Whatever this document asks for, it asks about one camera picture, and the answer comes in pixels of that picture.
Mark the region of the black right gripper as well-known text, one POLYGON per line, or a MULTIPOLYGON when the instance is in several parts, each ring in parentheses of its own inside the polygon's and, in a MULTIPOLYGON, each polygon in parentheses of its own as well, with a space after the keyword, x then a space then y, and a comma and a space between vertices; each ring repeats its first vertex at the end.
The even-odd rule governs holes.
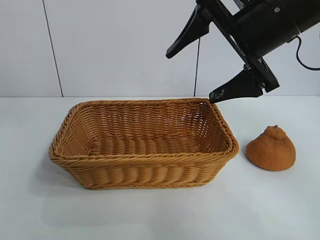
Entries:
POLYGON ((209 94, 212 104, 238 98, 257 98, 278 88, 279 82, 263 57, 298 34, 281 9, 280 0, 253 0, 231 14, 220 0, 199 0, 182 32, 167 49, 173 58, 186 46, 209 33, 211 22, 244 61, 243 70, 209 94))

